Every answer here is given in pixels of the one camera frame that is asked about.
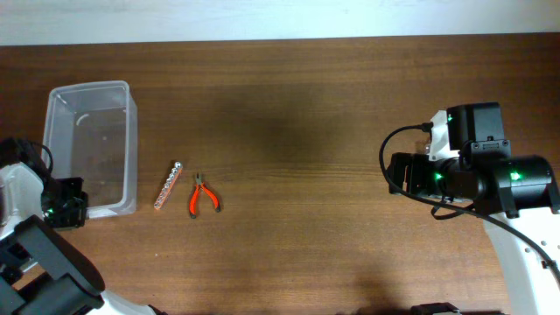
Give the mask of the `clear plastic container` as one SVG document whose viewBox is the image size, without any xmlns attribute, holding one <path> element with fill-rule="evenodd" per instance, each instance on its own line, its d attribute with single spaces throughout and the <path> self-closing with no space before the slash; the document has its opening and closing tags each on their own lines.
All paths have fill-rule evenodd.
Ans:
<svg viewBox="0 0 560 315">
<path fill-rule="evenodd" d="M 123 80 L 56 87 L 48 98 L 43 145 L 56 179 L 79 177 L 87 217 L 137 210 L 137 105 Z"/>
</svg>

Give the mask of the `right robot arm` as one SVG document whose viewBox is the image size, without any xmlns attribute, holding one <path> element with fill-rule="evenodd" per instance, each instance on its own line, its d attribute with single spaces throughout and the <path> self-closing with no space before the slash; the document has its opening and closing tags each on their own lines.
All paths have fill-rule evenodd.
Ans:
<svg viewBox="0 0 560 315">
<path fill-rule="evenodd" d="M 514 314 L 559 312 L 559 187 L 543 157 L 515 157 L 497 102 L 438 111 L 416 125 L 426 152 L 392 155 L 392 194 L 430 205 L 438 221 L 471 215 L 498 256 Z"/>
</svg>

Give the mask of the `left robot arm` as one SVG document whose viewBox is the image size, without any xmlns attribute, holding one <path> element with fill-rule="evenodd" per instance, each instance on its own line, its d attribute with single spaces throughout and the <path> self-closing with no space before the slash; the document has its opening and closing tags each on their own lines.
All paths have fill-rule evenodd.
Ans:
<svg viewBox="0 0 560 315">
<path fill-rule="evenodd" d="M 1 312 L 3 314 L 149 314 L 107 290 L 98 269 L 59 233 L 80 228 L 88 195 L 82 178 L 54 178 L 41 143 L 1 142 Z"/>
</svg>

